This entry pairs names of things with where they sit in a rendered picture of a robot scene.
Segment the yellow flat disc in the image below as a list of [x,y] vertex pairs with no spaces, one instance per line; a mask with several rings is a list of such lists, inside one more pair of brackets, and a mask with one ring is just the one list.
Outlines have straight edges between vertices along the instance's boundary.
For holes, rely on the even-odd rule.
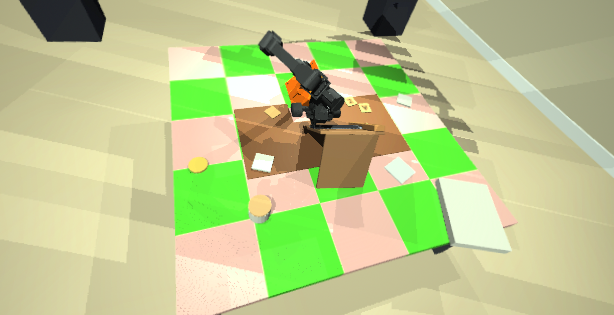
[[193,173],[201,173],[207,168],[207,161],[203,157],[195,157],[189,161],[189,170]]

